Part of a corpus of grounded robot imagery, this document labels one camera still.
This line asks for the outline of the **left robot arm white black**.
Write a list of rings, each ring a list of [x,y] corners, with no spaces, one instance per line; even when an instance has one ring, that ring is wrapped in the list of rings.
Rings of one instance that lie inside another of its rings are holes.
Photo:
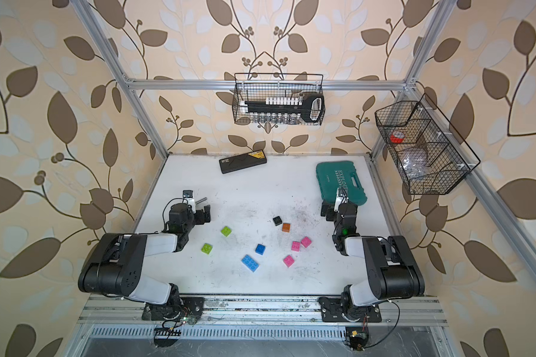
[[[177,287],[144,274],[144,259],[182,251],[192,229],[209,222],[211,206],[197,209],[190,199],[171,206],[162,232],[104,234],[83,264],[77,282],[79,290],[153,305],[179,305],[174,301]]]

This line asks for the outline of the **light blue long lego brick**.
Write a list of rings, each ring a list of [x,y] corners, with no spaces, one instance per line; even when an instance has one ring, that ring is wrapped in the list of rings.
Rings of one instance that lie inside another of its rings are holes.
[[[255,272],[258,267],[259,267],[259,264],[252,258],[250,257],[248,254],[245,255],[241,262],[244,264],[244,266],[247,267],[247,269],[249,269],[251,272]]]

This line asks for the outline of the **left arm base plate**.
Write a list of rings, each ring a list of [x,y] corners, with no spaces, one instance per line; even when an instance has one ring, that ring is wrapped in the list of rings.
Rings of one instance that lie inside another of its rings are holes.
[[[173,321],[196,324],[203,314],[203,297],[179,297],[164,305],[146,303],[141,319],[143,321]]]

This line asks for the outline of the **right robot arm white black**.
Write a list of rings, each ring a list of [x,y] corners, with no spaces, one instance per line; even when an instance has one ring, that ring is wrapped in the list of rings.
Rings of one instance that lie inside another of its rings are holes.
[[[366,279],[347,285],[340,306],[368,307],[393,298],[409,299],[425,291],[423,275],[405,237],[363,236],[357,233],[358,206],[346,198],[338,203],[324,201],[321,216],[334,224],[334,247],[346,257],[364,260]]]

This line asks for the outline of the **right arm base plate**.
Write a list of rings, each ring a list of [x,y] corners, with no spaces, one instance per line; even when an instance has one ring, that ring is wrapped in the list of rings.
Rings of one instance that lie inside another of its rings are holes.
[[[381,311],[377,306],[354,306],[344,298],[319,297],[322,321],[325,323],[381,323]]]

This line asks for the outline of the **pink lego brick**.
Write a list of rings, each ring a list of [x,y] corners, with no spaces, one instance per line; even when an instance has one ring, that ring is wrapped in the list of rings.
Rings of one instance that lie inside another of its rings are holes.
[[[295,259],[291,255],[287,255],[283,259],[283,263],[285,264],[285,266],[287,266],[287,268],[290,268],[295,263]]]
[[[309,237],[304,237],[304,238],[301,240],[301,245],[302,245],[304,248],[308,248],[311,244],[312,244],[312,240],[311,240]]]
[[[292,242],[292,246],[291,246],[291,250],[292,251],[300,251],[300,242],[297,242],[297,241],[293,241]]]

